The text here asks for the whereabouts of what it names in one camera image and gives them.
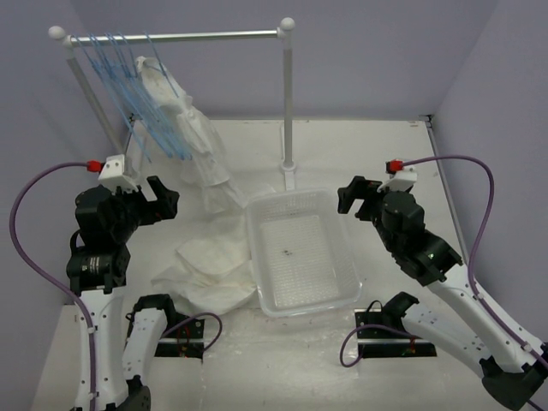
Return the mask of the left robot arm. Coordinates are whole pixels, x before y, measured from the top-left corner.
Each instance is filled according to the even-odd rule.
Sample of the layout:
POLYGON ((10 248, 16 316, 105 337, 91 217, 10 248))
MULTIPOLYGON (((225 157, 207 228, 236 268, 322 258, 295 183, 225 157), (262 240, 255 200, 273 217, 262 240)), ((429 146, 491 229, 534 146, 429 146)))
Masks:
POLYGON ((122 306, 130 260, 127 242, 140 227, 171 220, 179 194, 157 176, 146 179, 156 198, 140 188, 124 192, 99 185, 75 200, 77 231, 70 239, 69 288, 77 296, 80 383, 76 410, 148 410, 146 373, 161 337, 172 334, 178 316, 167 295, 141 297, 122 334, 122 306))

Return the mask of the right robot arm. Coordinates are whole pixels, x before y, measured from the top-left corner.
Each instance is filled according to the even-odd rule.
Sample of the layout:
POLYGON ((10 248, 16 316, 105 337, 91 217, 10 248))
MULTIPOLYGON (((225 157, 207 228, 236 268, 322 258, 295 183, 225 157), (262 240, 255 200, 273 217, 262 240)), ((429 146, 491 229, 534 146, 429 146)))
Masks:
POLYGON ((412 295, 384 304, 382 326, 391 336, 420 337, 476 374, 487 393, 509 410, 530 403, 547 380, 547 344, 527 331, 468 275, 468 265, 444 239, 426 228, 424 209, 409 190, 355 176, 337 190, 340 214, 356 200, 355 216, 369 222, 406 275, 446 303, 463 321, 454 326, 412 295))

